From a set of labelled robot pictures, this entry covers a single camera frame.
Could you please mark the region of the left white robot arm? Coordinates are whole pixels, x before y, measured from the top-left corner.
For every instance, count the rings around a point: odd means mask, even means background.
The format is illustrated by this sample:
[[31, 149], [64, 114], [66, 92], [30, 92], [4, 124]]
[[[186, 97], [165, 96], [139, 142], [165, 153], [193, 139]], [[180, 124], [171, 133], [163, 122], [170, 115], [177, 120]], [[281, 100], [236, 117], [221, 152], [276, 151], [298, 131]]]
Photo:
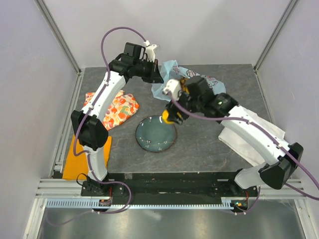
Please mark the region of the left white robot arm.
[[132, 77], [140, 77], [144, 82], [162, 84], [158, 60], [157, 44], [148, 41], [143, 45], [127, 42], [124, 52], [108, 64], [105, 78], [93, 98], [82, 110], [71, 114], [75, 142], [83, 146], [87, 157], [88, 174], [82, 184], [82, 196], [105, 196], [111, 186], [107, 182], [107, 167], [103, 147], [108, 139], [108, 131], [103, 125], [105, 114], [117, 93]]

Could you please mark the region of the light blue plastic bag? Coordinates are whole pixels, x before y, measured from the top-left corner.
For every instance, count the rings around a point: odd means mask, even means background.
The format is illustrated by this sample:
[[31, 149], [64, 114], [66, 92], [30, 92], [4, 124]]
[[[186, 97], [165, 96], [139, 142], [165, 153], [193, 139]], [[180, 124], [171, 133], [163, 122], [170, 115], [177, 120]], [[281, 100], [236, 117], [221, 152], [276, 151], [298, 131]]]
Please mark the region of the light blue plastic bag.
[[182, 89], [185, 91], [184, 85], [186, 81], [189, 78], [194, 76], [203, 77], [207, 81], [209, 87], [213, 90], [215, 94], [226, 93], [225, 85], [221, 81], [218, 81], [214, 77], [207, 76], [207, 75], [200, 75], [190, 69], [181, 67], [178, 65], [176, 60], [169, 60], [169, 61], [163, 62], [159, 73], [163, 79], [163, 83], [152, 84], [152, 88], [151, 88], [153, 97], [158, 100], [163, 100], [168, 102], [170, 101], [170, 97], [162, 93], [168, 80], [170, 79], [179, 80], [182, 85]]

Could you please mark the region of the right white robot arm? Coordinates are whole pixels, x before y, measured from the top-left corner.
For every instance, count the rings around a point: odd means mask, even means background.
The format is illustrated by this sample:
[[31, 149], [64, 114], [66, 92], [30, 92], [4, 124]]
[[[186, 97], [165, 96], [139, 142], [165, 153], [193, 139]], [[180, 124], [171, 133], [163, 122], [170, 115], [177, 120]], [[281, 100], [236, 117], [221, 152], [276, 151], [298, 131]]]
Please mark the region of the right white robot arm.
[[171, 97], [162, 114], [166, 123], [181, 124], [189, 116], [216, 121], [236, 133], [264, 159], [257, 166], [237, 171], [228, 183], [232, 195], [240, 196], [246, 189], [262, 184], [280, 190], [299, 166], [304, 151], [299, 143], [275, 137], [229, 94], [215, 94], [203, 77], [188, 79], [185, 91], [179, 80], [171, 79], [162, 92]]

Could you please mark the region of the yellow fake lemon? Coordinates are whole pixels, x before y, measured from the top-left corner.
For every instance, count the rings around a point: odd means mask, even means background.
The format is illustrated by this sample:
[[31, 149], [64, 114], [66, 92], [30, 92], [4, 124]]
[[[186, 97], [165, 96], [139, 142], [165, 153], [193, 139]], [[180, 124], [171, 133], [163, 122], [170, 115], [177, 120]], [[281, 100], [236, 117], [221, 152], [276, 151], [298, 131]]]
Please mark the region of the yellow fake lemon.
[[169, 117], [169, 112], [168, 112], [168, 110], [164, 110], [161, 117], [162, 117], [162, 120], [163, 120], [166, 124], [174, 124], [174, 121], [170, 121], [170, 120], [168, 119], [168, 117]]

